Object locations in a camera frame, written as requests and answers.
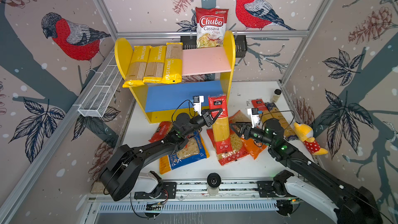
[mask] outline plush toy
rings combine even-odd
[[[328,153],[326,149],[319,146],[314,138],[314,130],[310,126],[299,123],[295,123],[294,126],[296,135],[312,155],[323,155]]]

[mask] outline bird illustration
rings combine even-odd
[[[78,61],[90,61],[90,68],[86,71],[86,75],[91,68],[91,59],[100,53],[100,45],[102,41],[110,37],[103,31],[97,31],[85,24],[75,24],[57,13],[50,12],[45,15],[41,21],[41,27],[46,38],[52,37],[54,42],[67,54],[70,58]]]
[[[236,17],[248,28],[259,28],[265,26],[279,25],[288,30],[294,30],[287,26],[272,9],[270,3],[265,0],[236,0]]]

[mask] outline wire mesh basket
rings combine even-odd
[[[80,114],[84,117],[102,117],[121,79],[122,75],[119,73],[115,56],[113,56],[80,105],[78,109]]]

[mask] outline pasta package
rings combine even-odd
[[[152,138],[148,141],[153,143],[153,142],[163,139],[166,136],[166,134],[170,132],[172,127],[173,127],[173,122],[171,122],[171,121],[161,122],[159,124],[159,127],[157,128],[156,132],[152,135]]]
[[[209,108],[217,109],[222,108],[220,116],[216,119],[213,124],[214,133],[214,148],[217,154],[224,152],[232,152],[231,139],[229,134],[229,123],[228,123],[228,110],[226,108],[226,95],[218,95],[215,97],[209,97]],[[211,115],[214,118],[218,112],[212,112]]]
[[[276,107],[275,103],[267,102],[266,106],[271,113],[272,117],[279,120],[281,126],[285,129],[284,135],[287,141],[299,139],[293,129],[289,126],[289,123],[286,121],[285,117],[279,112],[279,109]]]
[[[147,69],[145,70],[144,83],[160,83],[163,77],[166,46],[151,47]]]
[[[162,83],[175,84],[182,81],[182,42],[168,42]]]
[[[151,46],[134,46],[131,62],[123,87],[142,86]]]
[[[189,139],[188,144],[180,151],[160,158],[159,170],[161,175],[172,169],[199,161],[209,157],[199,132],[194,132],[194,136]]]
[[[207,129],[207,135],[209,136],[212,144],[215,144],[214,134],[212,129]],[[221,165],[226,165],[233,161],[238,161],[244,156],[249,155],[245,146],[243,146],[242,140],[236,135],[236,133],[230,130],[230,139],[231,139],[231,152],[225,152],[217,155],[217,160]]]
[[[244,114],[242,113],[240,110],[235,113],[234,116],[229,118],[229,123],[236,123],[236,122],[251,122],[251,120]],[[260,152],[262,152],[263,150],[265,150],[267,148],[267,146],[265,144],[263,144],[261,147],[258,147],[254,144],[254,140],[253,139],[244,139],[244,138],[240,138],[240,140],[242,141],[242,144],[244,145],[244,147],[246,148],[247,152],[254,158],[256,159],[258,157],[258,155],[260,154]]]

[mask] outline pasta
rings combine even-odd
[[[226,108],[226,95],[218,95],[209,97],[209,108],[217,109],[222,108],[220,116],[213,124],[214,133],[214,148],[217,154],[224,152],[232,152],[229,123],[228,123],[228,110]],[[218,112],[212,112],[211,115],[215,117]]]

